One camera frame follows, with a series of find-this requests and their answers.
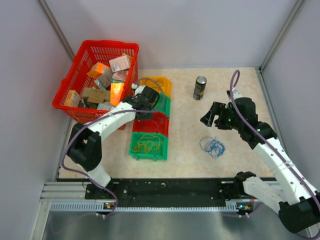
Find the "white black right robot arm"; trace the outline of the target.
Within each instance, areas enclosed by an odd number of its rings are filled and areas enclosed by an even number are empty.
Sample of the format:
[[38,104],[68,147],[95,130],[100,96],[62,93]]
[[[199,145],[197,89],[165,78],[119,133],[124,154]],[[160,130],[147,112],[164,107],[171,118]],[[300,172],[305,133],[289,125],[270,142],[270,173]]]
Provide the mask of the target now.
[[239,172],[233,185],[237,197],[255,197],[272,209],[293,234],[311,227],[319,228],[320,192],[290,160],[272,127],[258,120],[256,104],[251,98],[240,97],[235,103],[215,101],[200,121],[207,127],[236,130],[264,161],[281,187],[270,186],[250,171]]

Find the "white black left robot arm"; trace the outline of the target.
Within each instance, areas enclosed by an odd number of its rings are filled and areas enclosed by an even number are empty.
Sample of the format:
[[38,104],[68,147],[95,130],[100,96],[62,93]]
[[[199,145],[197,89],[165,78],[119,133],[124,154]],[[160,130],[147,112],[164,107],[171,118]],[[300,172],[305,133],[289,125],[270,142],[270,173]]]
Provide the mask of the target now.
[[94,181],[96,192],[109,198],[114,191],[111,176],[102,166],[103,141],[123,125],[138,119],[148,120],[153,116],[160,94],[149,86],[138,86],[134,96],[124,98],[113,110],[86,124],[77,123],[71,131],[66,155],[85,171],[85,176]]

